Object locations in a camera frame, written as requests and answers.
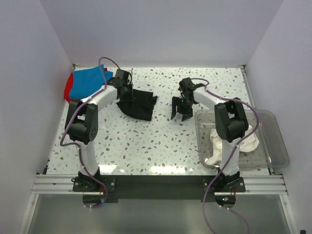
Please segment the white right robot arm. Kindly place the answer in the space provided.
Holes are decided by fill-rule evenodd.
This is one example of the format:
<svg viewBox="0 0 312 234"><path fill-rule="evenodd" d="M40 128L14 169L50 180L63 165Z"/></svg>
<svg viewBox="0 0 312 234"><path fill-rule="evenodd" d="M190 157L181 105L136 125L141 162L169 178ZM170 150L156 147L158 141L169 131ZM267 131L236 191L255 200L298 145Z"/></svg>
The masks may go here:
<svg viewBox="0 0 312 234"><path fill-rule="evenodd" d="M249 128L243 108L238 98L225 98L207 89L208 84L194 84L192 78L184 78L179 82L180 96L172 97L173 119L177 113L182 121L193 117L193 105L203 104L214 111L215 129L222 140L222 158L219 166L217 186L227 192L239 179L239 144Z"/></svg>

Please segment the black t shirt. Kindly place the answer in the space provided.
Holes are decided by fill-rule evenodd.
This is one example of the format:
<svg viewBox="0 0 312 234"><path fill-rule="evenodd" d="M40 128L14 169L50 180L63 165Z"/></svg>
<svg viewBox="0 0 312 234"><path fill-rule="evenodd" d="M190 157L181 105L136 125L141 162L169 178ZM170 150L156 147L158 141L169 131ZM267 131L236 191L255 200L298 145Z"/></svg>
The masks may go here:
<svg viewBox="0 0 312 234"><path fill-rule="evenodd" d="M127 116L143 121L151 121L158 96L153 92L133 90L133 101L119 101L118 108Z"/></svg>

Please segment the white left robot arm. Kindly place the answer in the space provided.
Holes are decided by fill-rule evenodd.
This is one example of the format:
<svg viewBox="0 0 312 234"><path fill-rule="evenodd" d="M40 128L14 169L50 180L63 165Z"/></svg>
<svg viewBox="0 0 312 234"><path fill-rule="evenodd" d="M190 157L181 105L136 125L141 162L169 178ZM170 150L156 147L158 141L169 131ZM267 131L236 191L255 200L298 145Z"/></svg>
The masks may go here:
<svg viewBox="0 0 312 234"><path fill-rule="evenodd" d="M74 99L69 103L61 146L76 145L80 163L79 174L87 176L84 186L96 191L101 179L96 161L94 140L98 134L98 114L113 101L133 101L132 74L117 69L115 76L91 95Z"/></svg>

